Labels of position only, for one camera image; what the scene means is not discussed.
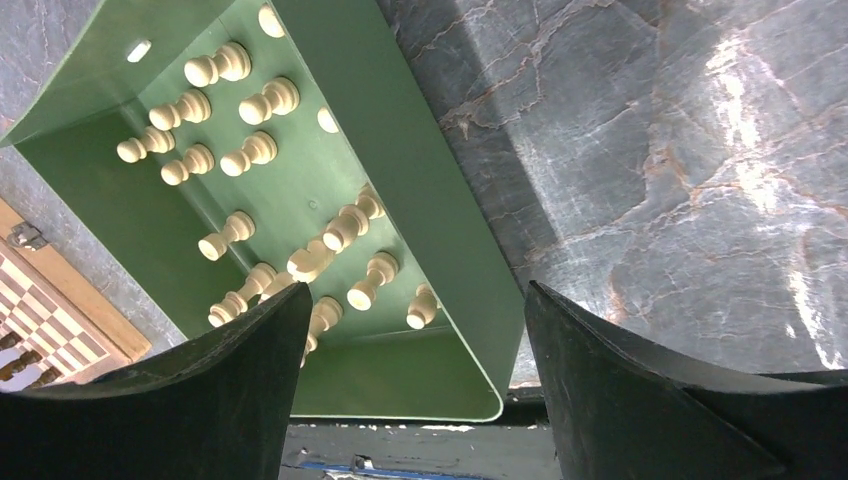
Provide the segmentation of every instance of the wooden board edge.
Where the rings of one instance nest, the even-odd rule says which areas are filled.
[[[13,226],[23,221],[0,199],[0,233],[4,239]],[[53,285],[130,362],[137,361],[152,348],[150,341],[51,245],[37,251],[17,249],[13,252],[27,262],[36,275]]]

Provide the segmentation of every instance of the black plastic part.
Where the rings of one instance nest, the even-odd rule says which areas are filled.
[[[0,395],[0,478],[277,479],[311,309],[298,284],[95,382]]]
[[[525,316],[563,478],[848,478],[846,371],[720,368],[535,282]]]

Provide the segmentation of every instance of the marble surface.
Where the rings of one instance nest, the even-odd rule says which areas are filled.
[[[522,288],[726,367],[845,366],[848,3],[377,1]],[[0,5],[0,128],[96,3]],[[96,244],[21,162],[0,196]]]

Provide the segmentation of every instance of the chess piece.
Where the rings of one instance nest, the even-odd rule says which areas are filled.
[[[242,147],[221,157],[221,170],[237,177],[250,170],[252,164],[265,165],[277,156],[277,142],[265,132],[255,132],[246,139]]]
[[[212,115],[212,105],[200,90],[190,89],[180,95],[175,103],[166,103],[150,110],[150,123],[159,130],[170,130],[182,125],[183,120],[200,123]]]
[[[233,321],[247,311],[247,302],[261,294],[274,281],[277,271],[267,263],[258,263],[250,270],[244,285],[236,292],[227,292],[224,300],[209,308],[209,323],[213,327]]]
[[[41,360],[41,354],[35,350],[27,350],[20,357],[7,363],[6,366],[0,368],[0,381],[8,382],[16,373],[23,371],[28,365]]]
[[[3,335],[3,338],[0,338],[0,350],[6,350],[7,348],[12,348],[21,341],[21,336],[15,332],[9,332],[6,335]]]
[[[289,272],[280,272],[274,277],[274,281],[268,285],[265,290],[262,292],[262,295],[259,297],[259,302],[264,302],[269,298],[273,297],[279,292],[282,292],[289,285],[296,283],[296,280],[291,276]]]
[[[224,228],[220,233],[210,233],[197,242],[200,253],[209,260],[215,261],[227,253],[231,243],[243,242],[256,233],[253,219],[244,212],[237,211],[227,217]]]
[[[336,257],[336,253],[321,239],[321,235],[309,240],[306,248],[300,248],[289,257],[286,270],[298,282],[312,283]]]
[[[324,244],[330,250],[341,253],[357,237],[368,233],[370,220],[386,215],[383,205],[370,185],[365,185],[356,197],[356,203],[345,205],[324,230]]]
[[[62,373],[59,372],[59,370],[56,370],[56,367],[50,367],[44,372],[42,372],[42,374],[34,382],[27,385],[26,390],[29,390],[30,388],[40,388],[45,385],[49,385],[55,382],[61,376]]]
[[[286,31],[283,30],[283,24],[280,23],[277,12],[267,3],[263,3],[259,7],[259,26],[269,37],[283,38],[286,36]]]
[[[300,104],[300,93],[294,83],[278,77],[239,104],[239,116],[250,125],[259,125],[274,115],[288,115]]]
[[[205,87],[218,83],[219,78],[237,82],[250,74],[250,55],[236,42],[227,42],[215,55],[201,55],[186,62],[183,69],[188,83]]]
[[[360,280],[347,292],[350,306],[361,311],[368,310],[377,300],[377,288],[391,283],[400,266],[395,257],[386,252],[377,252],[368,261],[365,280]]]
[[[131,138],[118,144],[118,156],[127,163],[135,163],[142,158],[147,158],[148,152],[170,152],[176,145],[171,132],[145,127],[141,137]]]
[[[182,160],[168,162],[160,171],[162,180],[168,185],[179,185],[189,175],[203,175],[215,168],[215,157],[205,145],[195,143],[186,149]]]
[[[327,133],[339,133],[339,126],[327,107],[318,110],[318,125]]]
[[[344,315],[344,309],[333,297],[321,297],[315,303],[312,307],[312,316],[309,318],[309,333],[306,335],[306,348],[300,362],[301,367],[306,363],[306,356],[318,348],[318,337],[336,326],[342,315]]]
[[[406,323],[415,330],[421,330],[433,321],[439,302],[427,284],[421,284],[415,290],[415,298],[406,310]]]

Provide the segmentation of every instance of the hole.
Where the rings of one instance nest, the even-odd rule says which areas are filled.
[[[138,63],[147,55],[147,52],[150,51],[150,47],[153,44],[150,43],[150,40],[142,40],[136,45],[129,55],[127,55],[127,61],[130,63]]]

